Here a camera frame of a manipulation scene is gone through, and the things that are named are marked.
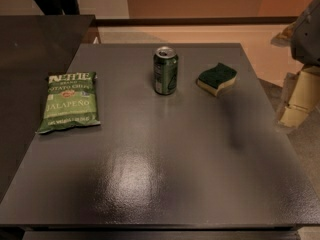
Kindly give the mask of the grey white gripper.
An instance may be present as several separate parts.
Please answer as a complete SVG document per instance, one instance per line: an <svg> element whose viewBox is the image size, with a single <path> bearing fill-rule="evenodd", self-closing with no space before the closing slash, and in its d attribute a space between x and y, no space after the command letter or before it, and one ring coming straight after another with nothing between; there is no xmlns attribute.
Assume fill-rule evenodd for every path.
<svg viewBox="0 0 320 240"><path fill-rule="evenodd" d="M286 75L277 122L297 128L320 102L320 0L312 0L297 18L290 48L295 60L308 65Z"/></svg>

